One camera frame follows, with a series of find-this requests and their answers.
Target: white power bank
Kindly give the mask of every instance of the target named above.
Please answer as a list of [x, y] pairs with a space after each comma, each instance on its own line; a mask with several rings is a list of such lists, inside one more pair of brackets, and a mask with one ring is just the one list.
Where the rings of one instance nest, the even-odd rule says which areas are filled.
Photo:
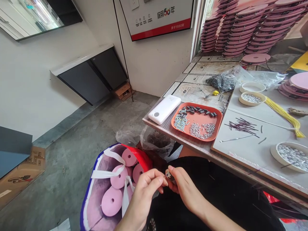
[[149, 113], [149, 118], [161, 125], [180, 103], [180, 98], [168, 95]]

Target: framed sign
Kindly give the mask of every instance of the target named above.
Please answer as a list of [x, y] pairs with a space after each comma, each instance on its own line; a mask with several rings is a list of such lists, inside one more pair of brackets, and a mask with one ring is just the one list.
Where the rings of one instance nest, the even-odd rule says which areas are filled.
[[194, 0], [120, 0], [132, 41], [190, 29]]

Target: yellow cord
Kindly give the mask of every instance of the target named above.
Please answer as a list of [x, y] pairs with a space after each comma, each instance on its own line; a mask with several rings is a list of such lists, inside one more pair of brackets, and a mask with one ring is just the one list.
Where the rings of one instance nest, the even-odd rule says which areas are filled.
[[281, 106], [279, 106], [277, 103], [275, 103], [270, 98], [266, 97], [265, 103], [270, 106], [275, 112], [280, 114], [282, 117], [284, 117], [287, 121], [289, 121], [293, 127], [296, 129], [295, 134], [298, 138], [305, 138], [306, 136], [299, 130], [301, 127], [301, 124], [297, 119], [290, 116]]

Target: white bowl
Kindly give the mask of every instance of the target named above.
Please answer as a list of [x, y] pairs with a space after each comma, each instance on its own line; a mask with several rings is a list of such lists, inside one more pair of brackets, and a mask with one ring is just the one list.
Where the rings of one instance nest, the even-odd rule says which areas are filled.
[[308, 173], [308, 171], [305, 171], [295, 165], [289, 165], [290, 163], [287, 162], [278, 152], [278, 146], [279, 145], [286, 145], [286, 146], [290, 146], [293, 149], [297, 149], [299, 151], [302, 151], [306, 154], [308, 154], [308, 147], [305, 147], [303, 145], [297, 144], [297, 143], [292, 143], [292, 142], [281, 142], [279, 144], [273, 145], [270, 148], [270, 153], [272, 154], [272, 156], [279, 162], [281, 163], [283, 166], [287, 166], [287, 168], [292, 169], [294, 171], [300, 172], [300, 173]]
[[263, 92], [266, 89], [266, 87], [262, 83], [257, 83], [257, 82], [248, 82], [244, 83], [240, 87], [240, 92], [244, 93], [247, 91], [254, 91], [254, 92]]
[[[261, 98], [262, 101], [259, 102], [259, 103], [249, 102], [249, 101], [243, 99], [243, 95], [255, 95], [255, 96]], [[263, 95], [263, 94], [261, 94], [261, 93], [258, 93], [258, 92], [255, 92], [255, 91], [247, 91], [247, 92], [241, 94], [241, 96], [238, 98], [238, 100], [239, 100], [242, 104], [245, 104], [245, 105], [248, 105], [248, 106], [258, 106], [258, 105], [260, 105], [260, 104], [262, 104], [262, 103], [264, 103], [264, 102], [266, 101], [266, 97], [265, 97], [265, 95]]]

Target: gray floor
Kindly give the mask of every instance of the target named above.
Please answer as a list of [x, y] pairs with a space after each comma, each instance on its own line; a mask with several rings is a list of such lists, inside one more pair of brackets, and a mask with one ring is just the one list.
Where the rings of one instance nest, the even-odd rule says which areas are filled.
[[118, 130], [140, 133], [142, 118], [158, 97], [137, 92], [134, 99], [107, 100], [52, 143], [46, 171], [0, 211], [0, 230], [48, 231], [67, 218], [73, 231], [80, 230], [81, 204], [96, 157], [116, 143]]

